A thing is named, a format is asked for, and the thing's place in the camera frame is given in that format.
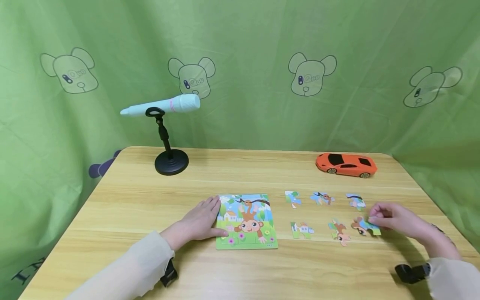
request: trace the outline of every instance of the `purple object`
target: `purple object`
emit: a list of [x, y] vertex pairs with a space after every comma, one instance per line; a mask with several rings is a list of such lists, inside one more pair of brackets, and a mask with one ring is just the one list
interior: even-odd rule
[[105, 173], [107, 172], [108, 168], [112, 165], [113, 161], [117, 158], [120, 151], [121, 150], [117, 150], [113, 155], [113, 158], [107, 160], [103, 164], [91, 165], [90, 168], [88, 168], [88, 175], [90, 175], [91, 178], [98, 178], [100, 176], [101, 177], [105, 176]]

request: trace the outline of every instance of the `purple toy ear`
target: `purple toy ear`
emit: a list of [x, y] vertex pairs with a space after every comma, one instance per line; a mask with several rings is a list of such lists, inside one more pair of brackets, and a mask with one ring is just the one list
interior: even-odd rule
[[108, 168], [112, 165], [114, 160], [114, 158], [111, 158], [100, 166], [100, 168], [98, 169], [98, 173], [100, 173], [102, 177], [105, 176], [105, 173], [108, 171]]
[[99, 164], [93, 164], [88, 168], [88, 175], [90, 175], [91, 178], [97, 178], [100, 176], [100, 173], [98, 172], [100, 169]]

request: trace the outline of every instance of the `small house drawing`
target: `small house drawing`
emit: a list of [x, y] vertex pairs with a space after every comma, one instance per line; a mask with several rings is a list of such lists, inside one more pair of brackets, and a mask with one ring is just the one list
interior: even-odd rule
[[231, 210], [227, 211], [224, 215], [225, 221], [236, 222], [237, 221], [237, 214], [232, 212]]
[[308, 225], [305, 223], [300, 223], [300, 232], [308, 232]]
[[297, 225], [297, 223], [292, 222], [292, 231], [299, 231], [301, 233], [314, 233], [312, 227], [308, 227], [306, 223], [300, 223], [300, 226]]

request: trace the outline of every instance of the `left hand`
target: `left hand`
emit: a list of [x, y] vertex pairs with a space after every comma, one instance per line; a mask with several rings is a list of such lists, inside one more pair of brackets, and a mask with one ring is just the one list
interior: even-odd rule
[[212, 228], [221, 201], [218, 196], [200, 201], [196, 207], [182, 218], [160, 233], [167, 240], [173, 251], [180, 249], [191, 240], [205, 240], [211, 237], [226, 237], [228, 232], [220, 228]]

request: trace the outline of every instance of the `car windshield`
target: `car windshield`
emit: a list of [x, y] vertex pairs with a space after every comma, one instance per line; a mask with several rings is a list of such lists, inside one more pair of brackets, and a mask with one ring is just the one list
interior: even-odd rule
[[328, 156], [328, 161], [334, 166], [345, 163], [343, 161], [343, 158], [342, 158], [341, 154], [330, 154]]

